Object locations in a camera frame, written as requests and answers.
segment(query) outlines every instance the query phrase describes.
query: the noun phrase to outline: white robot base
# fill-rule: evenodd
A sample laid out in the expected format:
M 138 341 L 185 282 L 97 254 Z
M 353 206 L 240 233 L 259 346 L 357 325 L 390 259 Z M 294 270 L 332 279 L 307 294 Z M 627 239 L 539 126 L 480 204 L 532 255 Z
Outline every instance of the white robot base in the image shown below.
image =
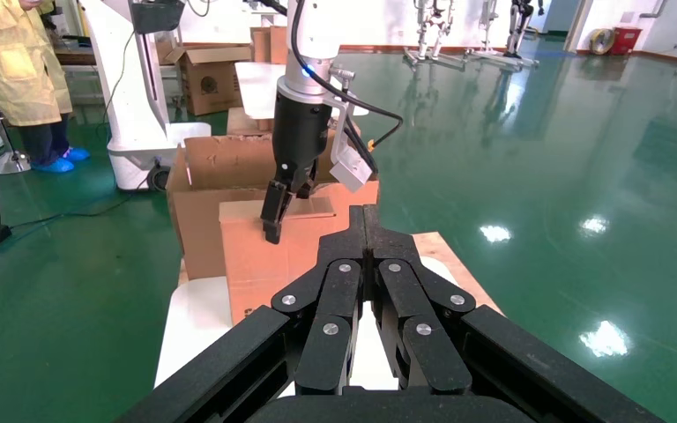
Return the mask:
M 159 147 L 141 145 L 143 149 L 123 148 L 123 143 L 115 138 L 108 144 L 110 164 L 115 173 L 118 189 L 124 191 L 163 189 L 149 186 L 150 172 L 158 167 L 171 167 L 175 160 L 178 145 L 184 148 L 183 141 L 189 137 L 209 137 L 212 127 L 204 122 L 172 123 L 169 125 L 169 142 Z

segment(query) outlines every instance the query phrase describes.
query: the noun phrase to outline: yellow protective gown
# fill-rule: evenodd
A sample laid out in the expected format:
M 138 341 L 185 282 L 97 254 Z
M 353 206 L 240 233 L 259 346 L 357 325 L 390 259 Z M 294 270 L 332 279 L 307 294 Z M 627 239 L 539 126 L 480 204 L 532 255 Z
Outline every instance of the yellow protective gown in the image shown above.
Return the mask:
M 66 78 L 36 9 L 0 0 L 0 108 L 16 126 L 58 122 L 70 113 Z

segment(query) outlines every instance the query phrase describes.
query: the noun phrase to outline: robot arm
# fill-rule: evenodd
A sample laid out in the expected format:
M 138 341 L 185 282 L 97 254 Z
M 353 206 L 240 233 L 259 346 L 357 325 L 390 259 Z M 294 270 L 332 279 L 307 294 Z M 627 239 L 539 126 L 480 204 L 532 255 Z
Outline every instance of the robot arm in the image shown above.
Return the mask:
M 331 147 L 331 175 L 352 192 L 364 186 L 377 172 L 369 149 L 353 127 L 354 106 L 391 117 L 398 123 L 377 139 L 379 145 L 395 132 L 403 118 L 355 98 L 349 92 L 353 72 L 333 66 L 339 54 L 336 33 L 341 19 L 331 0 L 289 0 L 286 74 L 277 85 L 274 113 L 273 153 L 276 174 L 269 182 L 261 212 L 265 238 L 279 243 L 281 221 L 293 196 L 308 198 L 313 191 L 317 158 L 327 146 L 331 108 L 339 111 Z M 342 89 L 331 85 L 331 76 Z

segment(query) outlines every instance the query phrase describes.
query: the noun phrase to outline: cardboard box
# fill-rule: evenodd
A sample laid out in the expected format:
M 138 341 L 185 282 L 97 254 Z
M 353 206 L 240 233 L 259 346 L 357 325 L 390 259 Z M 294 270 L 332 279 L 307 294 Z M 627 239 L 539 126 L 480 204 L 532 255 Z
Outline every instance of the cardboard box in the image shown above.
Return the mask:
M 156 33 L 154 35 L 154 47 L 157 49 L 157 58 L 160 60 L 160 64 L 175 64 L 175 62 L 171 62 L 173 57 L 170 55 L 173 52 L 171 33 Z
M 314 198 L 329 197 L 336 212 L 337 230 L 349 227 L 350 204 L 377 202 L 379 182 L 370 181 L 350 193 L 330 174 L 333 132 L 318 159 L 319 182 Z M 167 180 L 167 203 L 191 279 L 226 274 L 219 205 L 233 201 L 263 200 L 274 176 L 271 135 L 262 137 L 196 137 L 178 148 Z M 289 228 L 282 229 L 282 237 Z
M 193 115 L 223 112 L 242 106 L 234 63 L 250 59 L 247 47 L 179 47 L 165 62 L 181 65 L 188 111 Z
M 265 135 L 273 127 L 261 129 L 262 123 L 245 114 L 244 108 L 230 108 L 227 113 L 227 135 Z
M 250 28 L 253 62 L 286 64 L 286 27 Z
M 337 187 L 333 184 L 328 189 Z M 371 187 L 363 194 L 370 194 Z M 373 202 L 374 198 L 365 198 Z M 278 245 L 263 240 L 263 201 L 219 205 L 227 290 L 233 324 L 253 310 L 270 305 L 272 296 L 316 264 L 320 237 L 340 227 L 330 197 L 294 200 L 283 220 Z

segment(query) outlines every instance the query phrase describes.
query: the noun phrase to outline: open cardboard box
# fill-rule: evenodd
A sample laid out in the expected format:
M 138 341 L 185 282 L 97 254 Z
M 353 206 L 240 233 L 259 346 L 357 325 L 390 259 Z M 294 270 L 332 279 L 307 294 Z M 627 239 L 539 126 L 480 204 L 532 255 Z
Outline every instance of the open cardboard box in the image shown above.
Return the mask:
M 242 106 L 234 63 L 250 60 L 249 47 L 239 44 L 178 47 L 161 60 L 180 64 L 187 109 L 193 115 Z
M 318 159 L 313 198 L 331 200 L 334 227 L 340 231 L 349 227 L 349 205 L 377 202 L 380 182 L 369 181 L 355 193 L 336 182 L 329 172 L 332 141 L 330 130 L 328 146 Z M 226 275 L 219 205 L 263 200 L 275 170 L 271 135 L 194 137 L 185 140 L 185 150 L 178 147 L 167 181 L 167 203 L 190 279 Z M 289 233 L 290 226 L 284 226 L 282 239 Z M 312 248 L 300 254 L 315 260 L 317 245 Z

